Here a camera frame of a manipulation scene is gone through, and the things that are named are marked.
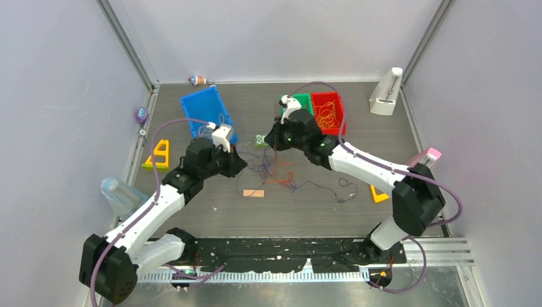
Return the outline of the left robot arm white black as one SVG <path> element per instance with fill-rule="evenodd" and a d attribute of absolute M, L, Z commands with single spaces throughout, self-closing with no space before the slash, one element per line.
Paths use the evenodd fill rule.
<path fill-rule="evenodd" d="M 215 175 L 236 177 L 247 162 L 235 146 L 193 139 L 180 164 L 161 181 L 156 192 L 126 221 L 104 236 L 90 235 L 83 244 L 79 282 L 113 304 L 122 303 L 140 278 L 168 262 L 190 264 L 195 238 L 179 228 L 159 240 L 147 240 L 173 214 L 181 211 Z"/>

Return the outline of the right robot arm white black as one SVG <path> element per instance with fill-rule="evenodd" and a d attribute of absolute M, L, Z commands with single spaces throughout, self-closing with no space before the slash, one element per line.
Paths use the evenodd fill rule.
<path fill-rule="evenodd" d="M 445 205 L 429 167 L 395 164 L 360 151 L 339 136 L 324 134 L 305 109 L 277 117 L 265 142 L 277 151 L 298 149 L 311 163 L 355 177 L 390 196 L 391 216 L 372 229 L 361 246 L 369 262 L 382 262 L 405 237 L 422 235 Z"/>

